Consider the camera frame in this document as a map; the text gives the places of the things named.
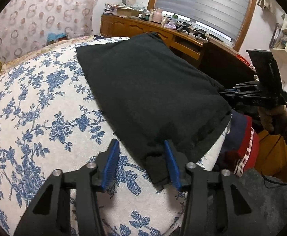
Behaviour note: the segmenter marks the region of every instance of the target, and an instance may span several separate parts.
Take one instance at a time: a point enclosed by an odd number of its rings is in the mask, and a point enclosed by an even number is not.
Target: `blue floral pattern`
[[[80,168],[116,138],[84,78],[75,48],[127,39],[59,48],[0,77],[0,224],[10,235],[54,169]],[[185,194],[171,185],[156,189],[122,143],[120,149],[114,180],[105,193],[98,193],[105,232],[160,236],[184,212]],[[75,191],[71,218],[72,235],[79,235]]]

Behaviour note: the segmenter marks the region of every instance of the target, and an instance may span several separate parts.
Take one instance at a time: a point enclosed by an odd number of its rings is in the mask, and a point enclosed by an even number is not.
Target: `window blind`
[[[156,0],[161,8],[204,23],[236,39],[250,0]]]

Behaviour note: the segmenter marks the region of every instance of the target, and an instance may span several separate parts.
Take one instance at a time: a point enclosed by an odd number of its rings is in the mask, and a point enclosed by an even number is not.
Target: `human hand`
[[[281,105],[268,110],[264,107],[258,107],[261,124],[268,132],[274,134],[284,133],[287,126],[287,106]]]

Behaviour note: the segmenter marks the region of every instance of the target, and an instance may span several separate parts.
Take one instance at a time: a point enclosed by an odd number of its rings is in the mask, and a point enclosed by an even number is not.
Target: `wooden window frame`
[[[149,0],[148,6],[147,6],[148,10],[151,10],[155,7],[155,1],[156,0]],[[253,18],[256,3],[257,3],[257,0],[249,0],[247,11],[245,14],[245,18],[244,18],[244,21],[243,21],[241,29],[240,29],[240,33],[238,34],[235,45],[233,47],[233,49],[236,50],[237,52],[240,50],[240,48],[243,44],[243,41],[246,37],[248,28],[249,28],[250,23],[251,23],[252,18]]]

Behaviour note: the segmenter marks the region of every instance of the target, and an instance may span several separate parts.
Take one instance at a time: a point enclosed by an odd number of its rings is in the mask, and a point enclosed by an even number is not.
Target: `silver bolt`
[[[194,163],[194,162],[188,162],[188,163],[186,164],[186,167],[187,167],[188,169],[194,169],[194,168],[196,168],[196,163]]]
[[[224,176],[230,176],[231,175],[231,171],[229,170],[221,170],[221,174]]]
[[[57,170],[54,170],[52,174],[53,174],[53,176],[60,176],[61,173],[62,173],[62,171],[57,169]]]
[[[93,168],[95,168],[97,166],[97,164],[95,163],[95,162],[89,162],[87,165],[86,165],[86,167],[88,168],[88,169],[93,169]]]

